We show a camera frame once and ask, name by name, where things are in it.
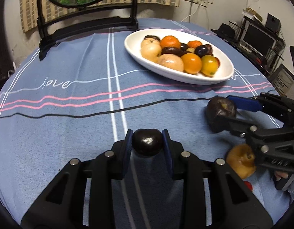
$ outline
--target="blue tablecloth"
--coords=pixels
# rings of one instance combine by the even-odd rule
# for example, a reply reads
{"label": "blue tablecloth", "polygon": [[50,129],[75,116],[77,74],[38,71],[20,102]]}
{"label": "blue tablecloth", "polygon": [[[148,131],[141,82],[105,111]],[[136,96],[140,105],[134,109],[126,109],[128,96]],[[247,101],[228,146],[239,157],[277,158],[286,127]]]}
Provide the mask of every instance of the blue tablecloth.
{"label": "blue tablecloth", "polygon": [[[39,61],[38,50],[6,82],[0,94],[0,116],[23,113],[85,115],[143,105],[167,98],[210,98],[215,95],[252,97],[273,87],[240,53],[210,31],[190,23],[141,19],[140,29],[168,28],[197,35],[219,47],[235,66],[234,76],[212,86],[189,85],[144,69],[124,48],[130,32],[111,29],[61,42]],[[204,118],[207,101],[177,101],[90,118],[20,115],[0,119],[0,200],[17,222],[52,178],[74,157],[95,158],[122,140],[131,128],[167,128],[172,140],[199,158],[224,157],[244,140],[228,132],[212,134]],[[282,126],[258,113],[246,116],[266,128]],[[270,173],[258,168],[248,178],[253,192],[276,222],[289,197],[274,187]],[[182,182],[170,180],[163,154],[131,156],[123,181],[112,184],[116,227],[178,228]],[[211,223],[207,196],[207,223]]]}

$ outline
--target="fruit bowl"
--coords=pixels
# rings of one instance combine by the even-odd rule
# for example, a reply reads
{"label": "fruit bowl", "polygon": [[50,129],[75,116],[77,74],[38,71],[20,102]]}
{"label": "fruit bowl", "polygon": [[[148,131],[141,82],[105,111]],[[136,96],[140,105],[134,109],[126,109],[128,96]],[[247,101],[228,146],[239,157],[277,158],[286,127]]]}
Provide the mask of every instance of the fruit bowl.
{"label": "fruit bowl", "polygon": [[[173,70],[167,68],[165,66],[159,65],[154,63],[150,60],[147,60],[141,56],[140,44],[146,35],[156,35],[160,39],[167,35],[175,36],[180,42],[187,43],[191,40],[199,40],[202,44],[210,44],[213,48],[213,54],[220,60],[220,67],[218,68],[217,72],[213,77],[206,77],[201,73],[196,75],[188,74],[185,72],[180,72],[177,70]],[[171,29],[144,29],[134,33],[131,33],[125,39],[125,48],[127,52],[137,61],[139,64],[151,70],[161,76],[184,82],[189,84],[199,84],[199,85],[210,85],[210,84],[217,84],[229,79],[234,73],[234,66],[232,61],[227,57],[227,55],[221,51],[216,46],[212,45],[211,43],[207,42],[204,39],[201,39],[195,35],[191,35],[189,33],[184,33],[176,30]]]}

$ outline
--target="metal screw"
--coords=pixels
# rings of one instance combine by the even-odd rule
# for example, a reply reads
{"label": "metal screw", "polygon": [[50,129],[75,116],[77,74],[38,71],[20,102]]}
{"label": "metal screw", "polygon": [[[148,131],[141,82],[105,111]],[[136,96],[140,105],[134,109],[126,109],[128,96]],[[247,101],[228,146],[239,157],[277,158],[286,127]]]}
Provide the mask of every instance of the metal screw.
{"label": "metal screw", "polygon": [[190,152],[188,152],[188,151],[183,151],[183,152],[181,152],[181,156],[182,156],[182,157],[189,157],[189,156],[190,156]]}
{"label": "metal screw", "polygon": [[112,157],[112,156],[114,155],[114,152],[113,152],[113,151],[106,151],[106,152],[104,153],[104,155],[105,155],[106,157]]}
{"label": "metal screw", "polygon": [[262,153],[268,152],[269,151],[269,146],[267,146],[267,145],[262,146],[261,151],[262,151]]}
{"label": "metal screw", "polygon": [[71,164],[71,165],[77,165],[77,164],[79,164],[79,159],[77,159],[77,158],[73,158],[73,159],[71,159],[71,160],[70,160],[70,164]]}
{"label": "metal screw", "polygon": [[222,158],[218,158],[218,159],[216,160],[216,163],[219,164],[219,165],[224,165],[224,164],[225,164],[225,161],[224,161],[224,159],[222,159]]}
{"label": "metal screw", "polygon": [[251,127],[250,127],[250,130],[251,130],[251,131],[256,131],[256,130],[257,130],[257,126],[251,126]]}

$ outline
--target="white wall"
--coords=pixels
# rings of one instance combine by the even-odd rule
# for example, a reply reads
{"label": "white wall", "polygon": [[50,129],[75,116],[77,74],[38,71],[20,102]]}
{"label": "white wall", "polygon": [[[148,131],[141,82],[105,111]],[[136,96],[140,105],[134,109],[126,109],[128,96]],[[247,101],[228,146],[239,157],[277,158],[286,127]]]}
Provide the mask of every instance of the white wall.
{"label": "white wall", "polygon": [[[247,0],[209,0],[213,4],[208,4],[207,11],[209,15],[209,25],[206,15],[206,9],[200,7],[198,11],[191,16],[191,22],[209,29],[217,29],[221,23],[229,21],[239,22],[241,20],[242,9],[246,6]],[[192,13],[196,9],[196,4],[192,6]],[[164,6],[158,4],[139,4],[138,18],[165,18],[181,21],[189,15],[190,2],[180,1],[179,7]],[[110,15],[129,16],[129,11],[114,11]],[[19,0],[5,0],[5,30],[9,43],[10,53],[13,59],[18,57],[27,57],[39,44],[39,35],[36,29],[30,30],[26,34],[22,32]],[[82,17],[83,19],[92,19],[92,15]],[[60,22],[53,26],[54,31],[64,25],[76,23],[80,20]]]}
{"label": "white wall", "polygon": [[249,0],[249,6],[257,11],[266,23],[268,13],[278,18],[286,41],[283,64],[293,73],[289,46],[294,46],[294,7],[290,0]]}

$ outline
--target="black hat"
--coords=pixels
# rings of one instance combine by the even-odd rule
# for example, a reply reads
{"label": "black hat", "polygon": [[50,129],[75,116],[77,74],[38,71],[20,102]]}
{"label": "black hat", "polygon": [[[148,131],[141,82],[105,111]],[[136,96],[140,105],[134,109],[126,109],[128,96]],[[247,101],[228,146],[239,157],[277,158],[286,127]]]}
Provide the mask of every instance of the black hat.
{"label": "black hat", "polygon": [[217,36],[224,39],[234,39],[235,30],[227,24],[221,24],[218,30],[211,29],[212,32],[216,33]]}

